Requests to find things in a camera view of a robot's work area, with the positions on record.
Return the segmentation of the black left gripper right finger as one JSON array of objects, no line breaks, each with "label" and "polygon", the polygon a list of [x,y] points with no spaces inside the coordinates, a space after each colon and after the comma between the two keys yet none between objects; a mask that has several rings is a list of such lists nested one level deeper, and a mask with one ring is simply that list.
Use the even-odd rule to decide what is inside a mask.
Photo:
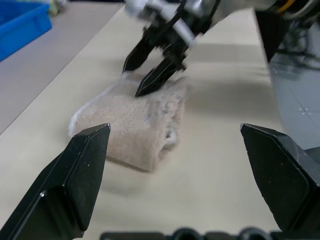
[{"label": "black left gripper right finger", "polygon": [[257,187],[282,231],[320,231],[320,146],[274,129],[240,127]]}]

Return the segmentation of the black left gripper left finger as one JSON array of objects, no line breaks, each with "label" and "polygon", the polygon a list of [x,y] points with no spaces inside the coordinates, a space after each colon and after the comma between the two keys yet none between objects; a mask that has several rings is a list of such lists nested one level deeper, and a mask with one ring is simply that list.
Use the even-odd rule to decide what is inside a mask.
[{"label": "black left gripper left finger", "polygon": [[32,183],[0,240],[74,240],[88,229],[102,183],[111,126],[74,135]]}]

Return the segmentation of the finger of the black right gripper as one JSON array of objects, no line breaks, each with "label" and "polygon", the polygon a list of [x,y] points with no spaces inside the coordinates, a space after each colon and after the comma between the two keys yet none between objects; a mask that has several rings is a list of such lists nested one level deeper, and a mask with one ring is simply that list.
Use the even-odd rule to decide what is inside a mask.
[{"label": "finger of the black right gripper", "polygon": [[140,68],[155,48],[156,42],[143,37],[126,57],[122,72],[133,72]]},{"label": "finger of the black right gripper", "polygon": [[165,58],[141,80],[135,97],[143,97],[158,91],[173,74],[185,69],[186,66],[182,61],[175,62],[170,58]]}]

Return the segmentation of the beige towel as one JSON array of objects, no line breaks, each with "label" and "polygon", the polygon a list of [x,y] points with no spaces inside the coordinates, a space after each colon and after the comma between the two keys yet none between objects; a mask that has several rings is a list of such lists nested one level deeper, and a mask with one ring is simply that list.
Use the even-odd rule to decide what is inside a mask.
[{"label": "beige towel", "polygon": [[70,118],[68,134],[72,137],[109,123],[106,159],[152,172],[179,143],[191,86],[187,77],[181,77],[153,93],[135,97],[138,78],[136,73],[126,73],[81,106]]}]

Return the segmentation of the green object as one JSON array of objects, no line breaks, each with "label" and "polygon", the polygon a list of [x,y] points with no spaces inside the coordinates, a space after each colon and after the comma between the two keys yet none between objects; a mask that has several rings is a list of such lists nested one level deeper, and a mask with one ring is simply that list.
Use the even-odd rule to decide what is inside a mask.
[{"label": "green object", "polygon": [[65,6],[67,0],[48,0],[48,13],[51,17],[57,16]]}]

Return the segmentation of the dark robot body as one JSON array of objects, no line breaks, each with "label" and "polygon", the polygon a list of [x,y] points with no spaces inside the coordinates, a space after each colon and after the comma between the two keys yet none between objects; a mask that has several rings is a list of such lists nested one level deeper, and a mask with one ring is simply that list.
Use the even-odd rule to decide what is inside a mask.
[{"label": "dark robot body", "polygon": [[269,63],[293,21],[307,21],[320,15],[320,0],[254,0],[253,8]]}]

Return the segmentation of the blue plastic bin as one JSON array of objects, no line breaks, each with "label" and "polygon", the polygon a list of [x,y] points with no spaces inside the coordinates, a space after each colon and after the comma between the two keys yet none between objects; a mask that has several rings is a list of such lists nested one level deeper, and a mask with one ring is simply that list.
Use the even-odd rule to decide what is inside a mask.
[{"label": "blue plastic bin", "polygon": [[52,29],[45,2],[0,0],[0,62]]}]

